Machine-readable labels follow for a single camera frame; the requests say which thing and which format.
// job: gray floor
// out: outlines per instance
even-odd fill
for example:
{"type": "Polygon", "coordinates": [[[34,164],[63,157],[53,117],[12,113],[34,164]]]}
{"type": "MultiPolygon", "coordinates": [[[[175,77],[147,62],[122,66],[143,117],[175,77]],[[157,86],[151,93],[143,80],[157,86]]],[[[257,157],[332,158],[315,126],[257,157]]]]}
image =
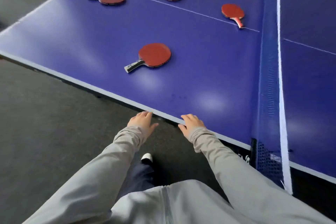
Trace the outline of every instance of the gray floor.
{"type": "MultiPolygon", "coordinates": [[[[0,0],[2,27],[44,1],[0,0]]],[[[71,175],[110,144],[136,113],[45,74],[0,60],[2,223],[19,224],[28,218],[71,175]]],[[[134,161],[151,152],[162,167],[166,184],[197,179],[224,196],[204,156],[194,152],[176,127],[158,122],[160,126],[134,161]]],[[[299,171],[294,174],[295,196],[336,219],[335,186],[307,178],[299,171]],[[320,187],[328,189],[323,192],[317,189],[320,187]]]]}

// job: person's left hand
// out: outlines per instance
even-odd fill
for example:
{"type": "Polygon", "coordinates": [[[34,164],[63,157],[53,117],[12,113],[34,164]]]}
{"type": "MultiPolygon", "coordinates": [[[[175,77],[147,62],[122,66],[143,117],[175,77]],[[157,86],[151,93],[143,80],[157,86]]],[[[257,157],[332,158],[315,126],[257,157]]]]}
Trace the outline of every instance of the person's left hand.
{"type": "Polygon", "coordinates": [[[140,127],[144,132],[145,139],[147,139],[159,125],[158,123],[151,125],[152,115],[152,112],[140,112],[129,120],[127,126],[140,127]]]}

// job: sleeve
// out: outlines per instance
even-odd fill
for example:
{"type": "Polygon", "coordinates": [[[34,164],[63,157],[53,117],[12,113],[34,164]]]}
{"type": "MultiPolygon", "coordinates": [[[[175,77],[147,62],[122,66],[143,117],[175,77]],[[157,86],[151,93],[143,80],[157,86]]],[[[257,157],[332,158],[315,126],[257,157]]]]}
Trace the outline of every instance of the sleeve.
{"type": "Polygon", "coordinates": [[[73,175],[24,224],[103,223],[144,142],[138,127],[126,127],[95,159],[73,175]]]}
{"type": "Polygon", "coordinates": [[[232,207],[246,217],[257,223],[334,223],[264,177],[206,128],[196,128],[189,140],[207,158],[232,207]]]}

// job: foot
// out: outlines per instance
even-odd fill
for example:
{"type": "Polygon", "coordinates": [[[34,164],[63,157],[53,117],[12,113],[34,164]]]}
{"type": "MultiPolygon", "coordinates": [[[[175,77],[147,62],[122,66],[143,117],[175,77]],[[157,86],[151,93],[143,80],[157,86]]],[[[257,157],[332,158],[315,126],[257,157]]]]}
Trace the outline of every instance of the foot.
{"type": "Polygon", "coordinates": [[[153,157],[150,153],[146,153],[144,156],[141,158],[141,162],[149,160],[150,162],[153,163],[153,157]]]}

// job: black paddle handle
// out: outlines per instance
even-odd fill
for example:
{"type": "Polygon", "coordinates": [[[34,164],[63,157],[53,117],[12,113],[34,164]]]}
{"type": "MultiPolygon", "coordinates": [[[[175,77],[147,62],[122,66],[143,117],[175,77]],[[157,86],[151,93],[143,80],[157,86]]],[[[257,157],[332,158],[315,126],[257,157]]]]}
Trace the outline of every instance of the black paddle handle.
{"type": "Polygon", "coordinates": [[[141,60],[138,60],[137,62],[134,62],[128,66],[125,66],[125,71],[127,73],[131,72],[133,69],[136,69],[138,66],[141,66],[141,65],[144,65],[145,64],[145,61],[143,61],[142,59],[141,60]]]}

